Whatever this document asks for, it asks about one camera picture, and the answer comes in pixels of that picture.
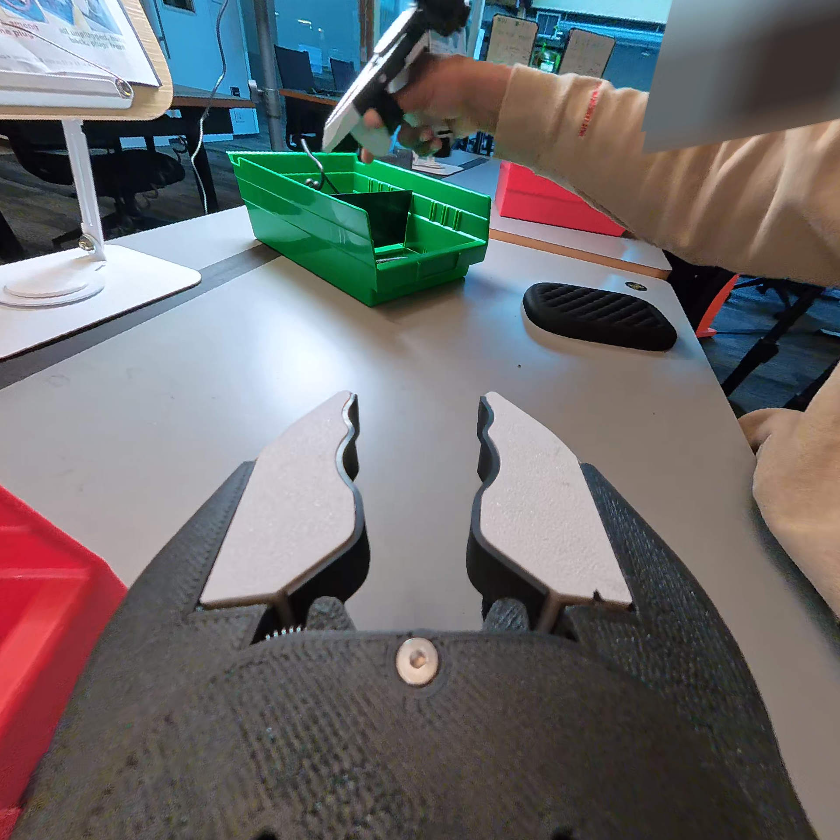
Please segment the wooden document stand white base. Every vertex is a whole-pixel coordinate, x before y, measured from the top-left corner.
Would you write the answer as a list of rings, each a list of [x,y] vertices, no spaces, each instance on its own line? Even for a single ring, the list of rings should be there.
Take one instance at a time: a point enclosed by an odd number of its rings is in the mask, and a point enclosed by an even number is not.
[[[172,77],[141,2],[123,2],[150,50],[161,87],[99,81],[80,95],[2,89],[2,121],[58,121],[80,209],[77,246],[1,268],[3,361],[195,287],[194,269],[108,244],[91,172],[86,122],[148,122],[172,105]]]

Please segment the black bin divider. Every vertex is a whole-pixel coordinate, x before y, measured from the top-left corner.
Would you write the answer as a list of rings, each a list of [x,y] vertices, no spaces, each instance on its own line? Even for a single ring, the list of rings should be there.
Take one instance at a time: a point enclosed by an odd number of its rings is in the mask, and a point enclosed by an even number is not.
[[[393,249],[405,245],[413,191],[347,192],[334,194],[332,198],[367,213],[374,249]]]

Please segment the printed instruction poster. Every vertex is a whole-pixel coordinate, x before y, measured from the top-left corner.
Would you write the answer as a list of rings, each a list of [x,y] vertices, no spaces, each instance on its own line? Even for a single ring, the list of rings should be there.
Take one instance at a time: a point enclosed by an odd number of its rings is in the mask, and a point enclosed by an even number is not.
[[[160,88],[123,2],[2,1],[2,89],[93,92],[99,81]]]

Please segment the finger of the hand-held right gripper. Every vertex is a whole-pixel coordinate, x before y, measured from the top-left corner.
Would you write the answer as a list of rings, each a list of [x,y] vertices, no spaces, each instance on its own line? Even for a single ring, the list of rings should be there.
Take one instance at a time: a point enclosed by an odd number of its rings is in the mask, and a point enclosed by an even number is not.
[[[343,94],[324,126],[322,151],[336,151],[347,137],[373,154],[389,154],[404,112],[396,93],[409,67],[428,47],[424,9],[401,12],[374,47],[372,57]]]
[[[397,93],[404,89],[412,79],[415,65],[426,54],[431,54],[434,46],[432,36],[421,36],[418,38],[404,37],[400,43],[394,46],[387,53],[386,76],[387,93]]]

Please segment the person's right hand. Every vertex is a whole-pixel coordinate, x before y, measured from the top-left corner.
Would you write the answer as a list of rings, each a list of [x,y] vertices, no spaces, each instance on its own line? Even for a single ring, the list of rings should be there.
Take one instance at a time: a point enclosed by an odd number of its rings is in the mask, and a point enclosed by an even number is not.
[[[429,156],[442,147],[437,128],[446,126],[456,138],[475,132],[495,134],[511,75],[509,66],[422,54],[411,65],[407,83],[394,95],[404,114],[397,143]]]

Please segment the grey metal pole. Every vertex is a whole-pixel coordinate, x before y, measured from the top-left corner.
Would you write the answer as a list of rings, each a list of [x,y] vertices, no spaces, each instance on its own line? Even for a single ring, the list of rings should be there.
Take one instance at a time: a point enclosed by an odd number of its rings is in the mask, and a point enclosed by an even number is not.
[[[274,152],[280,152],[284,147],[284,126],[280,111],[275,43],[271,29],[273,14],[270,14],[267,1],[254,1],[253,6],[259,64],[263,75],[260,96],[266,112],[270,147]]]

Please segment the red plastic bin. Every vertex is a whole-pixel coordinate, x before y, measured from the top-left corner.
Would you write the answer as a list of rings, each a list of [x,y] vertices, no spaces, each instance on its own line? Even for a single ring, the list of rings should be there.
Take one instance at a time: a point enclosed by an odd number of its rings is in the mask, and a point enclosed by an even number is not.
[[[127,587],[109,565],[1,489],[1,838]]]
[[[506,161],[500,163],[495,203],[499,215],[509,219],[595,235],[621,237],[625,233],[624,226],[570,190]]]

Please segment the black office chair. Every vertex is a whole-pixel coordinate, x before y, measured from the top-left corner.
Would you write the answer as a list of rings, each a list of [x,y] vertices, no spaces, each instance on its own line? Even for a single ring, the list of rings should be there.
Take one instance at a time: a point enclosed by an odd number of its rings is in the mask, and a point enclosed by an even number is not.
[[[2,121],[1,128],[26,172],[49,184],[74,185],[60,122]],[[114,211],[101,217],[104,237],[160,226],[160,222],[142,213],[137,198],[182,182],[186,176],[183,165],[162,152],[121,150],[116,141],[95,145],[90,140],[87,145],[96,194],[114,202]]]

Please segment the person's right forearm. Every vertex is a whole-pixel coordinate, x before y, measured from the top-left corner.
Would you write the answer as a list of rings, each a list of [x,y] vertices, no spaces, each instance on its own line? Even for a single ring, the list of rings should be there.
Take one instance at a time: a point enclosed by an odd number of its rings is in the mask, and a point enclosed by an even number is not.
[[[648,94],[515,67],[497,154],[695,266],[839,281],[839,121],[645,153]]]

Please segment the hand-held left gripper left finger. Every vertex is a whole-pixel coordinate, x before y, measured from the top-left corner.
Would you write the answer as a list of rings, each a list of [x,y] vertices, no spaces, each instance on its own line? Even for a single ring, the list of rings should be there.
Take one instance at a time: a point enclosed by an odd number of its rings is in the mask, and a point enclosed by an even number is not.
[[[302,631],[323,597],[344,605],[370,569],[356,441],[358,396],[334,394],[254,461],[199,603],[261,606],[255,640]]]

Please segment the black wrist rest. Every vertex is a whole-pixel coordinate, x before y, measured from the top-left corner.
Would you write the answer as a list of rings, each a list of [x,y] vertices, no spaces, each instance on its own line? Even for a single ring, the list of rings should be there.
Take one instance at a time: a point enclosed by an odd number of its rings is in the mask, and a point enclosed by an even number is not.
[[[561,338],[648,352],[669,351],[678,339],[656,306],[618,291],[540,282],[521,304],[534,328]]]

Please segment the whiteboard on easel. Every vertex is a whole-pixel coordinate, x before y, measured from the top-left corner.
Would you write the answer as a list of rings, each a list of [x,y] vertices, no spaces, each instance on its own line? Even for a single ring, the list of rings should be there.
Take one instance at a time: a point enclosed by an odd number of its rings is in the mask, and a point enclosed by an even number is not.
[[[492,18],[486,61],[496,65],[528,66],[539,32],[535,20],[497,14]]]
[[[572,28],[565,42],[558,73],[602,78],[616,39],[592,31]]]

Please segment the black tripod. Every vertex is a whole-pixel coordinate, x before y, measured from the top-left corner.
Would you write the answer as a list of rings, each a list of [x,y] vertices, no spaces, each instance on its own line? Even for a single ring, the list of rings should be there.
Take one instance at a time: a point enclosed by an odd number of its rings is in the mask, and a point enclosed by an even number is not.
[[[744,417],[748,411],[731,399],[732,393],[761,365],[770,362],[778,354],[783,336],[791,331],[796,322],[809,312],[817,300],[832,296],[832,290],[829,287],[768,278],[745,280],[736,284],[733,289],[752,287],[771,287],[775,289],[782,300],[783,308],[774,316],[774,325],[759,336],[755,344],[744,354],[721,385],[721,389],[728,398],[728,404],[736,418]]]

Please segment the green plastic bin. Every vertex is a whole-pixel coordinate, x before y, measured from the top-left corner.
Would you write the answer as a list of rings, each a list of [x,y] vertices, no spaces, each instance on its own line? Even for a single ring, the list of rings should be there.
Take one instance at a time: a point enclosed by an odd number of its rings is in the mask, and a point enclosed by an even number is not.
[[[482,262],[491,200],[354,154],[231,151],[255,237],[368,307],[463,279]],[[374,249],[367,213],[338,193],[413,191],[406,242]]]

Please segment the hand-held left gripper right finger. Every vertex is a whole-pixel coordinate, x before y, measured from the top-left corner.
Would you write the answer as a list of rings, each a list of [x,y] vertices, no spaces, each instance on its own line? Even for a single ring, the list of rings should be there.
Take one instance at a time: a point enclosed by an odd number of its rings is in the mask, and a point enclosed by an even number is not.
[[[612,623],[634,598],[578,457],[498,392],[479,399],[480,486],[472,503],[467,574],[482,617],[543,634],[574,634],[573,613]]]

